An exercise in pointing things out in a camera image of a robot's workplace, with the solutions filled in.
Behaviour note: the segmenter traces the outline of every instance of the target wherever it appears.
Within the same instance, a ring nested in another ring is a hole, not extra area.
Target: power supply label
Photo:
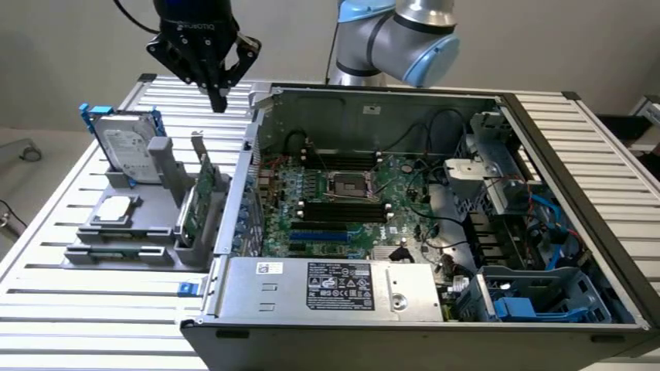
[[[374,311],[371,265],[307,263],[307,306],[314,311]]]

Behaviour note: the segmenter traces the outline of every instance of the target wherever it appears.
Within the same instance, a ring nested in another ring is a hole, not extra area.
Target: collaborative robot arm
[[[343,0],[330,83],[383,85],[384,73],[430,87],[459,54],[454,0]]]
[[[154,0],[160,32],[147,51],[186,82],[206,90],[215,112],[227,109],[227,94],[248,72],[262,43],[240,33],[230,0]],[[226,58],[236,44],[239,62]]]

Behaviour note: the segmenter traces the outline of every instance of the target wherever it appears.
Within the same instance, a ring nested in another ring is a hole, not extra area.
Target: black cable
[[[458,245],[460,245],[460,244],[464,244],[464,243],[470,243],[470,242],[468,242],[468,241],[462,241],[462,242],[452,243],[452,244],[451,244],[451,245],[448,245],[448,246],[435,246],[435,245],[432,245],[432,244],[430,243],[430,241],[427,241],[427,242],[426,242],[426,245],[427,245],[428,247],[434,248],[434,249],[438,249],[438,250],[444,250],[444,249],[448,249],[448,248],[455,247],[455,246],[458,246]]]
[[[440,116],[440,114],[443,114],[446,112],[454,112],[462,118],[463,137],[467,136],[468,121],[466,119],[466,115],[463,114],[463,112],[459,111],[456,108],[440,108],[434,113],[434,116],[430,119],[428,137],[427,137],[427,140],[426,140],[428,151],[432,151],[434,150],[434,143],[432,143],[432,140],[431,140],[431,134],[434,133],[435,120],[438,119],[438,117]]]
[[[294,129],[292,131],[290,131],[290,133],[284,137],[284,144],[282,146],[282,154],[283,155],[290,154],[290,140],[291,140],[291,137],[294,137],[296,134],[300,134],[307,138],[307,132],[303,129]]]
[[[138,22],[138,19],[134,18],[134,16],[128,13],[128,11],[126,10],[124,6],[122,5],[120,0],[112,0],[112,2],[115,2],[115,5],[120,9],[122,14],[124,14],[124,16],[128,18],[128,20],[132,21],[132,23],[139,28],[142,28],[148,33],[152,33],[154,35],[158,35],[159,32],[155,29],[150,29],[144,24],[142,24],[140,22]]]
[[[434,172],[438,168],[440,168],[440,166],[436,166],[435,168],[432,168],[430,171]],[[424,170],[420,170],[416,172],[416,174],[414,175],[412,179],[411,179],[411,182],[408,183],[408,187],[406,188],[406,195],[408,194],[408,191],[411,190],[411,187],[412,187],[412,183],[415,182],[418,176],[424,172]],[[420,211],[418,211],[415,209],[415,207],[412,207],[412,204],[408,205],[408,207],[411,208],[411,211],[422,216],[423,218],[427,218],[427,219],[431,219],[431,220],[447,220],[450,222],[454,222],[456,223],[459,226],[462,226],[463,228],[463,222],[458,219],[454,219],[454,218],[448,218],[446,216],[434,216],[434,215],[426,215],[424,213],[422,213]]]
[[[16,218],[16,220],[19,220],[20,224],[23,224],[23,226],[27,228],[28,227],[28,224],[23,221],[23,219],[16,215],[16,213],[14,212],[14,209],[12,207],[10,206],[10,204],[6,202],[4,199],[0,199],[0,203],[4,204],[4,206],[7,207],[7,210],[10,211],[10,214],[14,215],[14,217]]]
[[[403,133],[403,135],[399,137],[399,139],[398,139],[396,141],[394,141],[394,143],[392,143],[391,145],[388,145],[387,147],[384,147],[384,148],[382,149],[382,151],[383,151],[383,152],[386,152],[386,151],[388,151],[390,149],[392,149],[392,148],[394,148],[394,146],[395,146],[395,145],[398,145],[398,144],[402,142],[402,140],[403,140],[403,139],[406,139],[406,137],[411,134],[412,129],[414,129],[415,127],[418,127],[418,126],[422,126],[422,127],[426,129],[426,131],[427,131],[427,135],[428,135],[428,130],[430,130],[430,129],[428,129],[428,127],[427,127],[427,126],[426,126],[422,122],[416,122],[415,124],[412,124],[412,125],[408,127],[408,129],[406,130],[406,132]]]
[[[328,64],[326,66],[326,85],[331,82],[330,74],[331,74],[331,61],[332,61],[332,52],[335,50],[335,43],[338,41],[338,31],[339,31],[339,22],[335,23],[335,32],[332,34],[332,44],[330,45],[330,53],[328,53]]]

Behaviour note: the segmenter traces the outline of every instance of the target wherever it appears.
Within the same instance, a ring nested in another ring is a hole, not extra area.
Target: blue pcie slot
[[[292,232],[290,234],[290,240],[292,241],[334,241],[334,242],[350,242],[351,236],[346,232],[330,233],[330,232]]]

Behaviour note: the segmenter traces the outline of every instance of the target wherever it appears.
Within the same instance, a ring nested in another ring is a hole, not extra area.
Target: blue tab
[[[166,126],[163,125],[163,115],[162,112],[156,109],[156,106],[152,107],[152,119],[154,124],[156,125],[156,136],[166,137]]]
[[[191,284],[190,282],[182,282],[179,284],[179,290],[176,296],[179,298],[195,298],[198,297],[199,284]]]
[[[115,112],[115,108],[112,108],[112,106],[94,106],[90,111],[91,114],[111,114],[112,112]]]
[[[579,307],[566,313],[536,313],[530,298],[500,298],[494,306],[506,322],[579,322],[590,312],[587,307]]]
[[[374,17],[395,6],[395,0],[346,0],[339,7],[339,23]]]
[[[79,112],[80,112],[80,116],[83,117],[84,125],[87,126],[87,130],[90,131],[90,133],[94,134],[92,118],[90,117],[90,105],[87,103],[83,103],[79,106]]]

